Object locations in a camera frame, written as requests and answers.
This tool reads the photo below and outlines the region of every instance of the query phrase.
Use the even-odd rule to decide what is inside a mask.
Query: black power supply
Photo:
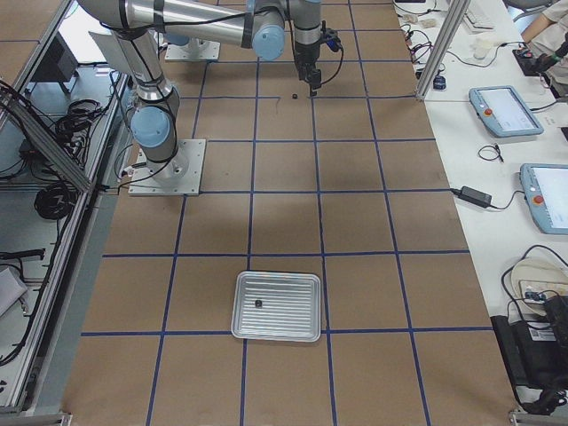
[[[469,186],[462,186],[461,189],[452,188],[451,191],[460,200],[470,202],[483,209],[491,207],[491,195],[488,193],[482,193]]]

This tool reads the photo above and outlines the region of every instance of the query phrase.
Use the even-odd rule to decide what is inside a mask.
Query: cup
[[[484,38],[476,39],[476,43],[474,45],[473,57],[475,59],[485,59],[487,53],[493,47],[493,42],[491,40],[487,40]]]

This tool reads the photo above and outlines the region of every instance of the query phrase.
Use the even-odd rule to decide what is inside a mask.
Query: metal tray
[[[241,272],[231,331],[243,339],[315,342],[321,330],[320,300],[316,275]]]

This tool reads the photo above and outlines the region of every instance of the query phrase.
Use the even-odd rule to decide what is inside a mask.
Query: keyboard
[[[471,0],[468,10],[463,15],[463,22],[472,33],[483,33],[493,31],[495,24],[485,14],[476,0]]]

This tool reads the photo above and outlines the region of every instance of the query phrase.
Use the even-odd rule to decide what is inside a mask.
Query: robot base
[[[199,195],[203,159],[205,157],[205,139],[180,139],[179,149],[189,159],[189,167],[185,175],[168,181],[157,181],[150,177],[140,183],[130,185],[128,193],[132,196],[163,195]],[[140,150],[137,162],[145,162],[146,156]],[[132,180],[147,178],[150,170],[146,167],[135,169]]]
[[[170,44],[166,50],[166,62],[198,62],[218,60],[221,43],[207,41],[207,46],[197,49],[184,49],[183,46]]]

